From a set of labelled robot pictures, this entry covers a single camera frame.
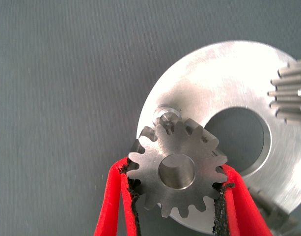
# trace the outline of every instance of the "gray background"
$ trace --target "gray background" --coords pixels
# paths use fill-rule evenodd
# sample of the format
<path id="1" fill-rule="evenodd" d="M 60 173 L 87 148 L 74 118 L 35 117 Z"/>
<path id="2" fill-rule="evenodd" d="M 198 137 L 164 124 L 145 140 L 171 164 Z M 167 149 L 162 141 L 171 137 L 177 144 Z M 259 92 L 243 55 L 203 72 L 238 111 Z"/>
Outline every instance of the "gray background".
<path id="1" fill-rule="evenodd" d="M 301 58 L 301 1 L 1 0 L 0 236 L 92 235 L 157 79 L 233 39 Z M 143 236 L 202 235 L 138 209 Z"/>

